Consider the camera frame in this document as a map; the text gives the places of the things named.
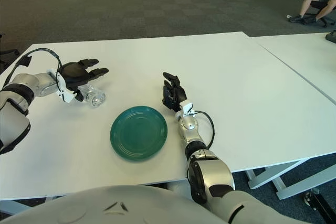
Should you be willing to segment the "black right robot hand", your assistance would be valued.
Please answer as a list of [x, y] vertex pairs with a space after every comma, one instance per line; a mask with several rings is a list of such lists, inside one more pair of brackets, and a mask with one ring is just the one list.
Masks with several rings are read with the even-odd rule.
[[180, 111], [180, 103], [187, 99], [184, 89], [180, 85], [178, 76], [163, 72], [164, 86], [162, 103], [169, 109]]

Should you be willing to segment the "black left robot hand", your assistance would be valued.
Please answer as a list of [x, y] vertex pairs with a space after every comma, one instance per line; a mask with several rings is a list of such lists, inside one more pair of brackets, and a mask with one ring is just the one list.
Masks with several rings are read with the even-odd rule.
[[66, 83], [66, 88], [75, 94], [75, 99], [82, 102], [83, 94], [79, 91], [79, 86], [87, 84], [89, 81], [97, 79], [109, 72], [108, 68], [97, 68], [87, 71], [87, 68], [98, 64], [98, 59], [84, 59], [78, 62], [69, 62], [63, 65], [59, 72]]

